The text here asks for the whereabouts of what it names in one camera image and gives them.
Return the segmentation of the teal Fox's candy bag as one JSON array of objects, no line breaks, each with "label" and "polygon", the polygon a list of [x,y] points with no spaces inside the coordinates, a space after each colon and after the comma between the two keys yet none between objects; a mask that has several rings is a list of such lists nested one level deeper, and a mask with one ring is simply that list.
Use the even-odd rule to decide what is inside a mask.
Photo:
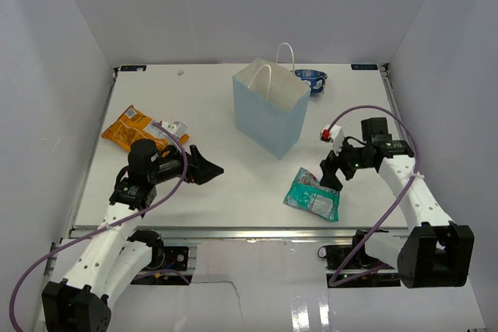
[{"label": "teal Fox's candy bag", "polygon": [[283,204],[319,216],[328,222],[337,222],[339,199],[338,191],[322,187],[309,170],[301,167],[284,197]]}]

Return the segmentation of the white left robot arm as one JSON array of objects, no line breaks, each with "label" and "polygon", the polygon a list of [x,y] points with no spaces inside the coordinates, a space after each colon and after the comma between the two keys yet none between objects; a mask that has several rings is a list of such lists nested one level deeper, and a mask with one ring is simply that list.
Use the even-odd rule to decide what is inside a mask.
[{"label": "white left robot arm", "polygon": [[49,281],[42,292],[47,330],[107,330],[117,299],[133,279],[163,263],[164,249],[153,242],[157,234],[136,230],[157,185],[172,179],[202,185],[223,172],[194,145],[186,152],[174,145],[159,150],[151,139],[133,142],[96,235],[62,279]]}]

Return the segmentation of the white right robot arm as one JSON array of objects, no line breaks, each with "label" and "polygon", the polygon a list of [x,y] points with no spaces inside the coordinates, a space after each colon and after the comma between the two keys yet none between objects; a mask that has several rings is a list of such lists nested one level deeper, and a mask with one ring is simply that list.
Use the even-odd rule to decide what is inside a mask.
[{"label": "white right robot arm", "polygon": [[361,130],[363,144],[354,147],[341,127],[323,127],[321,140],[331,143],[331,151],[321,161],[320,184],[341,190],[338,172],[351,180],[359,169],[374,169],[395,196],[409,234],[402,239],[378,224],[368,232],[359,231],[338,269],[342,271],[351,260],[362,269],[380,261],[398,272],[406,288],[464,286],[475,242],[473,231],[455,223],[437,203],[418,171],[415,153],[408,142],[392,137],[386,118],[363,120]]}]

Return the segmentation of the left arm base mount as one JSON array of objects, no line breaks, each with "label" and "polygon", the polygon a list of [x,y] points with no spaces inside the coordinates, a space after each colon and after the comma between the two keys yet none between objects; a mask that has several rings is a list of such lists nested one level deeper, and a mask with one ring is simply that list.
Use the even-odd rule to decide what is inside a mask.
[{"label": "left arm base mount", "polygon": [[187,274],[189,248],[165,246],[158,250],[155,259],[132,279],[132,285],[190,285],[192,275]]}]

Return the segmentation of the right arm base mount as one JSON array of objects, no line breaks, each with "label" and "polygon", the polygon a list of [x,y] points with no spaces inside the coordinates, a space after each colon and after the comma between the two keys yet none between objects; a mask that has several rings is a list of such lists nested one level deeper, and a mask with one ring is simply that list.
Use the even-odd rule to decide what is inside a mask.
[{"label": "right arm base mount", "polygon": [[[327,245],[317,250],[317,256],[325,264],[327,285],[338,266],[351,252],[351,245]],[[400,287],[398,272],[392,267],[361,253],[348,262],[335,282],[344,281],[337,288],[393,288]]]}]

